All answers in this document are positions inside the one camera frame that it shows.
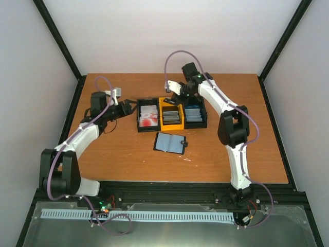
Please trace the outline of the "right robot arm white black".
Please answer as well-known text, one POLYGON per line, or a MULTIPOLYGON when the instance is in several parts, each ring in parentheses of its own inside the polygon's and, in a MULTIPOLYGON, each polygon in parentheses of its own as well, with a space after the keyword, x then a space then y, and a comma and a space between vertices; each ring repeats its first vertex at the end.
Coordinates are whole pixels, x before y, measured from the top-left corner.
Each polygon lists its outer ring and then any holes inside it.
POLYGON ((245 204, 251 194, 245 144, 250 134, 248 109, 231 101, 208 73, 200 73, 194 63, 182 67, 187 83, 166 81, 166 90, 179 100, 196 94, 207 100, 220 117, 217 135, 226 147, 231 169, 230 201, 234 207, 245 204))

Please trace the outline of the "black leather card holder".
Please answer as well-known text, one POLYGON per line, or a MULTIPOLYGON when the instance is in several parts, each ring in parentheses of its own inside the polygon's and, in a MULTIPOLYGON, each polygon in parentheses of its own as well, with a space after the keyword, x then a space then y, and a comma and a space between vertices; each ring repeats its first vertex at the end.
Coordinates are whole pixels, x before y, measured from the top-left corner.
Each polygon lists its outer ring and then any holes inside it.
POLYGON ((188 147, 185 136, 158 132, 155 136, 154 151, 165 153, 184 154, 188 147))

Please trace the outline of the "black frame post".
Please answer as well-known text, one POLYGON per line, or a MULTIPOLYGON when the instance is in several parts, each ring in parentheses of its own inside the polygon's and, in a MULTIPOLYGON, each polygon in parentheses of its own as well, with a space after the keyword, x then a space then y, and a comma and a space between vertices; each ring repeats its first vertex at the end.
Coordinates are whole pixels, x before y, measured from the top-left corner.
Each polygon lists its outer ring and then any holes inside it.
POLYGON ((294 14, 291 17, 289 23, 287 24, 284 32, 282 33, 278 43, 276 44, 273 52, 271 53, 268 61, 266 62, 262 72, 258 76, 258 79, 260 82, 264 83, 265 79, 269 75, 270 71, 272 70, 273 66, 275 65, 276 61, 278 60, 281 52, 285 48, 286 44, 288 43, 293 32, 295 31, 298 24, 302 20, 303 16, 305 15, 305 13, 308 10, 311 3, 312 3, 312 0, 300 1, 298 7, 296 8, 294 14))
POLYGON ((82 75, 69 51, 67 48, 51 14, 49 13, 43 0, 33 0, 34 5, 36 6, 39 14, 41 15, 43 21, 45 22, 48 30, 50 31, 54 41, 56 42, 58 48, 60 49, 63 57, 65 58, 70 70, 72 71, 74 77, 79 80, 82 75))

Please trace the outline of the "yellow bin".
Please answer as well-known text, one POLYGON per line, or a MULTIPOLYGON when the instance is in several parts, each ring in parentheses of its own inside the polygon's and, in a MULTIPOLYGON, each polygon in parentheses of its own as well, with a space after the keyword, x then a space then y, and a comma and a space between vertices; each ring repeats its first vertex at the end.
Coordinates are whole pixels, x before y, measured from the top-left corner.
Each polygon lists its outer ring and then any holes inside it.
POLYGON ((178 131, 185 128, 185 115, 181 104, 175 105, 170 98, 159 97, 161 131, 178 131))

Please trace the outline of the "right black frame post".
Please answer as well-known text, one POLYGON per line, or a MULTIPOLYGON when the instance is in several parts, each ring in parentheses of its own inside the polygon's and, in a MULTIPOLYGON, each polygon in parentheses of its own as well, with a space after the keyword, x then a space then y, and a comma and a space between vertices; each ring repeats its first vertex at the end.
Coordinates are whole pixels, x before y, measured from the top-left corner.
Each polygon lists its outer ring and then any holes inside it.
POLYGON ((289 23, 287 24, 284 32, 282 33, 278 43, 276 44, 273 52, 271 53, 268 61, 266 62, 262 72, 258 76, 258 79, 260 82, 264 83, 265 79, 269 75, 270 71, 272 70, 273 66, 275 65, 276 61, 278 60, 281 52, 285 48, 286 44, 288 43, 293 32, 295 31, 298 24, 302 20, 303 16, 305 15, 305 13, 308 10, 311 3, 312 3, 312 0, 300 1, 298 7, 296 8, 294 14, 291 17, 289 23))

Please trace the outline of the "left black frame post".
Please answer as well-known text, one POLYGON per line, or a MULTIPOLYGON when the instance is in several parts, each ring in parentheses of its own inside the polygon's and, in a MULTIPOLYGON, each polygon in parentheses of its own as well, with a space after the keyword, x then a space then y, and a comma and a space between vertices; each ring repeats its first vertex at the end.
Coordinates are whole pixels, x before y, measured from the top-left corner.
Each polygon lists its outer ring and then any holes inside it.
POLYGON ((51 14, 49 13, 43 0, 33 0, 34 5, 36 6, 39 14, 41 15, 43 21, 45 22, 48 30, 50 31, 54 41, 56 42, 58 48, 60 49, 63 57, 65 58, 70 70, 72 71, 74 77, 79 80, 82 75, 69 51, 67 48, 51 14))

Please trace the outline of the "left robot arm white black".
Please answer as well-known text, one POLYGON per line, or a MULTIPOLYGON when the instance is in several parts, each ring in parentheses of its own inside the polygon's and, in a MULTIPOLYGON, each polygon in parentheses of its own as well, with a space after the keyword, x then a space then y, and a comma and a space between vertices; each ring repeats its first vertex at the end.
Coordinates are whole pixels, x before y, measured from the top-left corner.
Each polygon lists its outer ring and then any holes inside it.
POLYGON ((107 194, 100 190, 100 183, 81 176, 78 159, 86 148, 104 133, 108 122, 134 113, 137 102, 129 99, 118 101, 120 89, 94 92, 90 108, 78 128, 67 140, 53 149, 41 153, 39 187, 55 201, 63 197, 89 196, 95 207, 103 206, 107 194))

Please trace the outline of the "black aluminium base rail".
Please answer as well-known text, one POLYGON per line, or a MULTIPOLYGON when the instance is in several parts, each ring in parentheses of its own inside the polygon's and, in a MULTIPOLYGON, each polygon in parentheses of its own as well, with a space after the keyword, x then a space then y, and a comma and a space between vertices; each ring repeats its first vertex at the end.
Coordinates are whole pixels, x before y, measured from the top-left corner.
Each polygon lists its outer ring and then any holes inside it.
POLYGON ((95 208, 100 201, 114 197, 117 208, 141 204, 192 204, 208 206, 211 209, 243 212, 247 208, 269 210, 273 197, 275 206, 302 206, 310 210, 307 196, 290 184, 268 184, 270 193, 260 185, 253 184, 252 197, 238 206, 233 204, 232 188, 227 183, 169 183, 169 182, 114 182, 102 181, 99 194, 89 197, 95 208))

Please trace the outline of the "black bin right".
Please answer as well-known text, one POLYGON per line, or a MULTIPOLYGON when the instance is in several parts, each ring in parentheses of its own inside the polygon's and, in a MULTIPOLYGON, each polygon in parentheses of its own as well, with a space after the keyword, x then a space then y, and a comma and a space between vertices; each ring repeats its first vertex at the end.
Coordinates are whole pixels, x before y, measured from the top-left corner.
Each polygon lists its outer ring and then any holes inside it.
POLYGON ((208 114, 202 97, 193 96, 182 105, 184 129, 205 129, 208 125, 208 114))

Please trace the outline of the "black bin left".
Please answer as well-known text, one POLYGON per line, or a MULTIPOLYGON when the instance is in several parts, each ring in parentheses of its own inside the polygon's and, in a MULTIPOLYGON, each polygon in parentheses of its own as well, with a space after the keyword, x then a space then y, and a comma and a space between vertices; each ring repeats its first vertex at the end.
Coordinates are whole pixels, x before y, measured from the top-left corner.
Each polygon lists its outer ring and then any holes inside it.
POLYGON ((159 98, 137 99, 137 131, 158 132, 160 126, 159 98))

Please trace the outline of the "red white card stack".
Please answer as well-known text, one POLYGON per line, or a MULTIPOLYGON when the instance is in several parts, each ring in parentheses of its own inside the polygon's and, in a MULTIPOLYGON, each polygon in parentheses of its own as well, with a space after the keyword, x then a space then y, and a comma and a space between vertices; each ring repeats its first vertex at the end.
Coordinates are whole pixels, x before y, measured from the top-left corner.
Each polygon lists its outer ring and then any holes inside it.
POLYGON ((157 105, 142 105, 139 114, 140 127, 158 126, 157 105))

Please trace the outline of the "black bin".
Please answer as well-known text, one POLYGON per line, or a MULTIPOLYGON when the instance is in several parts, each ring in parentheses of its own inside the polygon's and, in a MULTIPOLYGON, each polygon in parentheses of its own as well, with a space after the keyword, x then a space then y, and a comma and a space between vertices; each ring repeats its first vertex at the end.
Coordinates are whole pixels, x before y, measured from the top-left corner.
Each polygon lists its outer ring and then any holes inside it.
POLYGON ((137 131, 158 132, 160 126, 159 98, 137 99, 137 131))
POLYGON ((193 96, 182 105, 184 129, 205 129, 208 125, 208 114, 202 97, 193 96))

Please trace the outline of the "blue card stack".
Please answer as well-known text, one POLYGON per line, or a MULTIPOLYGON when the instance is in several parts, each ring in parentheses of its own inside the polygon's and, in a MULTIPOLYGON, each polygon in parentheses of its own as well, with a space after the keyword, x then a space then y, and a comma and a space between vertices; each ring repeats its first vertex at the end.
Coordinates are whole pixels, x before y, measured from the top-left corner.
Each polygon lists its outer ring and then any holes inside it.
POLYGON ((199 105, 188 105, 185 107, 186 122, 202 122, 202 110, 199 105))

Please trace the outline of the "dark card stack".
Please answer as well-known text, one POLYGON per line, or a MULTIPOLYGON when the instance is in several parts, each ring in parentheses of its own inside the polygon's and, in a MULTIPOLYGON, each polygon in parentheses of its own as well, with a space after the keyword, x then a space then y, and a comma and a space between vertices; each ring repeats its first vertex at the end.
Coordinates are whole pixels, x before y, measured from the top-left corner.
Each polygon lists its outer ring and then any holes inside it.
POLYGON ((181 123, 181 117, 179 113, 178 105, 171 101, 169 98, 165 98, 163 103, 168 105, 164 105, 162 107, 162 120, 164 125, 175 125, 181 123))

